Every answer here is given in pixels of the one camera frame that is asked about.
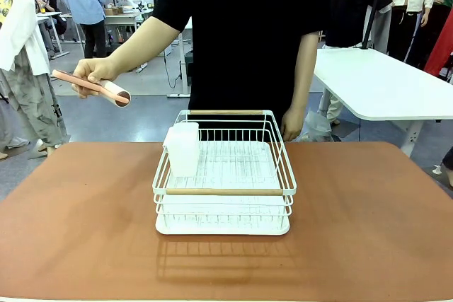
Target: box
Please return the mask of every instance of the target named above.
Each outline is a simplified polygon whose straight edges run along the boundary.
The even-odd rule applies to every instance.
[[[106,16],[116,16],[118,14],[118,7],[105,8],[104,13]]]

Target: cable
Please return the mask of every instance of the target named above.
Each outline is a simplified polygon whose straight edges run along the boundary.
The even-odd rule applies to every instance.
[[[175,88],[176,87],[176,81],[178,81],[178,79],[180,78],[180,76],[178,76],[178,78],[175,79],[175,83],[173,84],[173,86],[171,86],[171,83],[170,83],[170,75],[168,74],[168,68],[167,68],[167,57],[165,55],[165,51],[164,51],[164,64],[165,64],[165,71],[167,71],[167,81],[168,81],[168,85],[171,87],[171,88]]]

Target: white plastic cup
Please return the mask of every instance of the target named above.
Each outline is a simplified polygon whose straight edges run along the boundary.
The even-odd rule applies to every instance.
[[[168,151],[173,176],[194,177],[197,174],[200,157],[198,129],[198,123],[181,122],[168,130],[164,147]]]

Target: person in blue shirt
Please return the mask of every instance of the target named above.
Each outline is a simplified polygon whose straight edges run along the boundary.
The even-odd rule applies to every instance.
[[[105,0],[64,0],[71,11],[74,22],[80,24],[85,34],[85,58],[104,58],[105,50]]]

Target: brown table surface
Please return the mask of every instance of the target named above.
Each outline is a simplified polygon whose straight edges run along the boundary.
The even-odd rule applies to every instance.
[[[163,236],[161,144],[67,144],[0,203],[0,296],[433,301],[453,297],[453,202],[395,146],[289,144],[284,236]]]

